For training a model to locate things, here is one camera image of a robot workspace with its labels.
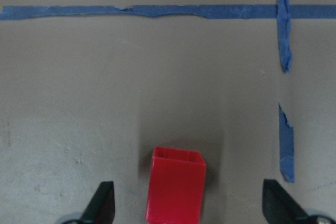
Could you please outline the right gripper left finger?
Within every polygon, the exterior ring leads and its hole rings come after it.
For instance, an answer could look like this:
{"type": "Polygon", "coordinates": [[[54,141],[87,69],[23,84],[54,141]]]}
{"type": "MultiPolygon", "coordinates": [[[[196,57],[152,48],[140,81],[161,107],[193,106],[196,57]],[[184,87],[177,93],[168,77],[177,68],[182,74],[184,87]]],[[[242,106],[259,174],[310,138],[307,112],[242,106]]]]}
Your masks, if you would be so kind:
{"type": "Polygon", "coordinates": [[[82,223],[111,224],[115,217],[114,183],[101,182],[81,216],[82,223]]]}

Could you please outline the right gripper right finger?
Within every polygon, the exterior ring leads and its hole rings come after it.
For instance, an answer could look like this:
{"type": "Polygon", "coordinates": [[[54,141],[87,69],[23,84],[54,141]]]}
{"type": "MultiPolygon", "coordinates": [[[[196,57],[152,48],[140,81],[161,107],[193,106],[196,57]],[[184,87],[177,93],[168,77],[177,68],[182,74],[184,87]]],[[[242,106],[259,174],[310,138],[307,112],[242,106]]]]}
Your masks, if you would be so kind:
{"type": "Polygon", "coordinates": [[[274,179],[264,179],[262,212],[268,223],[308,223],[309,215],[274,179]]]}

